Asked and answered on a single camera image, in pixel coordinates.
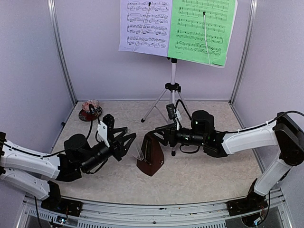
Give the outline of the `clear plastic metronome cover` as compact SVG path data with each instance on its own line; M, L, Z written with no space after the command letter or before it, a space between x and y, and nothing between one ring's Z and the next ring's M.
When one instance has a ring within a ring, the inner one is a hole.
M128 128L128 133L134 133L134 131ZM133 141L127 154L133 156L139 161L142 161L144 159L143 152L141 150L141 143L138 136L136 136L136 139Z

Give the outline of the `brown wooden metronome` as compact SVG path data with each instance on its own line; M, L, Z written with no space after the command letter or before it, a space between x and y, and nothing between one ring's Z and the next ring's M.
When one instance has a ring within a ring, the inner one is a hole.
M152 133L147 133L140 147L143 159L136 163L137 168L148 176L153 176L164 164L162 148Z

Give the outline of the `white perforated music stand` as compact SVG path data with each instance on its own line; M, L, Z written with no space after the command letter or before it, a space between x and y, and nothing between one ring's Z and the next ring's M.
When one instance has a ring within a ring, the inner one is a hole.
M164 92L169 92L170 93L169 100L171 102L175 102L176 97L181 95L181 87L176 82L176 67L179 60L168 56L166 58L171 62L171 80L169 83L165 85Z

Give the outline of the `green sheet music page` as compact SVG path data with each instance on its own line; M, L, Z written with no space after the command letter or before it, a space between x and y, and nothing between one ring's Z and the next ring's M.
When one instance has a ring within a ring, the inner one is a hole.
M224 68L236 0L174 0L168 57Z

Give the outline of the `white sheet music page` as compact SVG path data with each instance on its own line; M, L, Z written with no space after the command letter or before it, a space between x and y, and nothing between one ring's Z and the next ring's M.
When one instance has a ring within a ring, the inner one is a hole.
M120 1L119 51L167 57L171 0Z

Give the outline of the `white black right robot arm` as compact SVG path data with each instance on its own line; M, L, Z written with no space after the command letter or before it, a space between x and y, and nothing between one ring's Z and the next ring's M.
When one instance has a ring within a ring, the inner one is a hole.
M193 112L191 128L180 127L178 122L157 127L151 131L164 146L177 144L202 147L214 158L227 157L237 152L266 146L279 146L276 158L252 184L243 207L253 211L261 204L261 197L280 181L292 167L304 161L304 132L288 116L280 112L261 125L237 131L216 131L214 116L204 110Z

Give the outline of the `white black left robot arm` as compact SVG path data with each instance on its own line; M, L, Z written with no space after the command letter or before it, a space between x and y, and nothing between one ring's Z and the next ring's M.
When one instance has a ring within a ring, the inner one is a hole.
M67 204L56 181L72 182L83 174L95 174L110 157L121 161L135 139L136 133L127 127L114 128L91 147L87 138L78 133L64 142L64 150L44 154L14 144L1 132L0 179L62 211Z

